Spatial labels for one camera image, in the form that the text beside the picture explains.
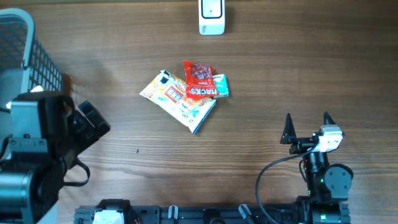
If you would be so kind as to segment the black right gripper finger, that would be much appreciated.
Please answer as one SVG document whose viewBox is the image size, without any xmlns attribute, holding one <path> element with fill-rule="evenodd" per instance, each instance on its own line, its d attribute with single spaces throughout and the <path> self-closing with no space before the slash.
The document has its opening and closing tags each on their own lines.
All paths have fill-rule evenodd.
<svg viewBox="0 0 398 224">
<path fill-rule="evenodd" d="M 295 144 L 296 142 L 297 142 L 297 136 L 295 133 L 294 124 L 293 124 L 290 113 L 287 113 L 286 119 L 285 119 L 285 127 L 282 132 L 280 143 L 281 144 Z"/>
<path fill-rule="evenodd" d="M 329 115 L 329 113 L 326 111 L 323 114 L 323 121 L 324 121 L 324 125 L 334 125 L 335 122 L 333 121 L 333 119 L 331 118 L 331 116 Z"/>
</svg>

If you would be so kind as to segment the yellow wet wipes pack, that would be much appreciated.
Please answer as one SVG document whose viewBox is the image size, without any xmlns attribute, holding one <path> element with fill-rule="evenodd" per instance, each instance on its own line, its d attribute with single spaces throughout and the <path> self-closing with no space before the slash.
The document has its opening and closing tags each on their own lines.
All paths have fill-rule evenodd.
<svg viewBox="0 0 398 224">
<path fill-rule="evenodd" d="M 161 70 L 140 95 L 160 106 L 196 134 L 218 101 L 212 98 L 188 98 L 186 87 L 182 79 Z"/>
</svg>

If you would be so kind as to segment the teal tissue pack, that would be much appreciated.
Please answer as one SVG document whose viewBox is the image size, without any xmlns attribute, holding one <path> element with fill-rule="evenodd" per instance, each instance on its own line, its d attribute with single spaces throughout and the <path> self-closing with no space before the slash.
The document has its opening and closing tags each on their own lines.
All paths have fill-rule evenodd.
<svg viewBox="0 0 398 224">
<path fill-rule="evenodd" d="M 214 98 L 224 98 L 229 96 L 228 81 L 225 74 L 219 74 L 213 76 L 213 81 L 218 90 L 218 95 Z"/>
</svg>

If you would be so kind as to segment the red candy bag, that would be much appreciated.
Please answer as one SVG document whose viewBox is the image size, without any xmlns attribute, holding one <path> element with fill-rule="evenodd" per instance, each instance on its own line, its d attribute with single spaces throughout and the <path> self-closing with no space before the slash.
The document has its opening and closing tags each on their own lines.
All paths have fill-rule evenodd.
<svg viewBox="0 0 398 224">
<path fill-rule="evenodd" d="M 202 63 L 193 63 L 188 60 L 184 60 L 183 65 L 188 98 L 200 99 L 219 95 L 213 79 L 214 67 Z"/>
</svg>

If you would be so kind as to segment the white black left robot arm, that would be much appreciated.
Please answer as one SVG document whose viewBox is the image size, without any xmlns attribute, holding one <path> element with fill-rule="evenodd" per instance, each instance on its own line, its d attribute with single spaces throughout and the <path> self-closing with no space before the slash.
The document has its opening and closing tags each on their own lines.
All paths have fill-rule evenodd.
<svg viewBox="0 0 398 224">
<path fill-rule="evenodd" d="M 57 91 L 28 92 L 11 101 L 12 134 L 2 142 L 1 223 L 38 223 L 58 201 L 68 170 L 90 169 L 78 155 L 111 129 L 89 102 L 76 106 Z"/>
</svg>

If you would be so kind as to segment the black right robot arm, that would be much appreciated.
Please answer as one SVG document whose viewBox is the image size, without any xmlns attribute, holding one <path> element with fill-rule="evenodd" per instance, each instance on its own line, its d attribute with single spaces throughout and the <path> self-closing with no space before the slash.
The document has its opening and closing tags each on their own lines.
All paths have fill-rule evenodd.
<svg viewBox="0 0 398 224">
<path fill-rule="evenodd" d="M 291 115 L 286 116 L 280 143 L 290 145 L 289 153 L 302 158 L 301 173 L 307 183 L 308 195 L 298 196 L 292 219 L 304 224 L 347 224 L 351 222 L 348 192 L 353 171 L 343 164 L 330 164 L 328 153 L 337 150 L 345 136 L 341 128 L 325 112 L 324 125 L 308 138 L 298 138 Z"/>
</svg>

